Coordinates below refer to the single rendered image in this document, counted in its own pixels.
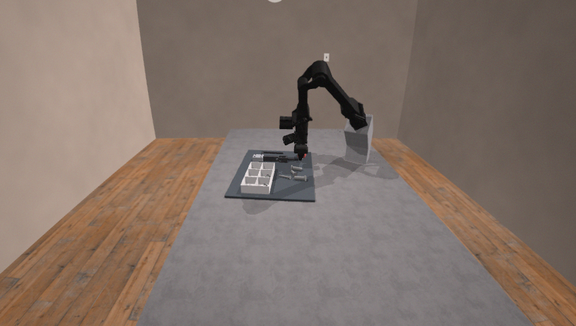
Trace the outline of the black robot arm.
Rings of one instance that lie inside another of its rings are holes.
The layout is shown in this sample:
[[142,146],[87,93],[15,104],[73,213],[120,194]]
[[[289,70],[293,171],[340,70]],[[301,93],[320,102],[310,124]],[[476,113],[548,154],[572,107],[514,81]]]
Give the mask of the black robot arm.
[[[311,78],[312,81],[308,83]],[[326,88],[327,91],[339,102],[341,114],[345,118],[349,119],[354,130],[367,126],[363,104],[357,102],[354,98],[349,97],[332,77],[327,63],[324,60],[318,60],[310,65],[304,74],[298,78],[299,102],[297,108],[292,111],[292,117],[280,116],[279,129],[293,129],[295,126],[295,129],[299,131],[308,130],[308,122],[312,121],[308,106],[308,90],[316,89],[318,87]],[[294,144],[297,144],[296,135],[294,133],[283,137],[283,143],[285,145],[293,142]]]

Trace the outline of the grey metal clevis fork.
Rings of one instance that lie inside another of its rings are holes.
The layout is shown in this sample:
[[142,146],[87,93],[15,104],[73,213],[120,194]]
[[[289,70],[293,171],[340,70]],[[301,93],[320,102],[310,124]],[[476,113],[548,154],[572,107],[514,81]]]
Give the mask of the grey metal clevis fork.
[[[288,160],[295,160],[295,158],[288,158],[288,156],[279,156],[281,158],[278,159],[279,162],[287,163]],[[280,161],[281,160],[281,161]]]

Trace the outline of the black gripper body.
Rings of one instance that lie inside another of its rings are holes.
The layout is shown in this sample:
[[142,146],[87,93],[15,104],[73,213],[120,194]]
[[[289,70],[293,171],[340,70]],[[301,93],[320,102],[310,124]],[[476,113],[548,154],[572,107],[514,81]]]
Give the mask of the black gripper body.
[[294,153],[307,154],[308,147],[306,146],[306,144],[307,144],[308,131],[295,130],[295,135],[297,139],[297,144],[294,146]]

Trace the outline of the white compartment tray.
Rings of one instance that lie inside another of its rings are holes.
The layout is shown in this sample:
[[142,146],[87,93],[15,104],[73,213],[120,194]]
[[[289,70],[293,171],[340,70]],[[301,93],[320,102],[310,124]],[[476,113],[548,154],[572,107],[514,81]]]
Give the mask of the white compartment tray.
[[[274,170],[275,163],[251,162],[240,185],[241,193],[270,194]],[[266,177],[267,174],[271,177]],[[268,186],[263,186],[265,183]]]

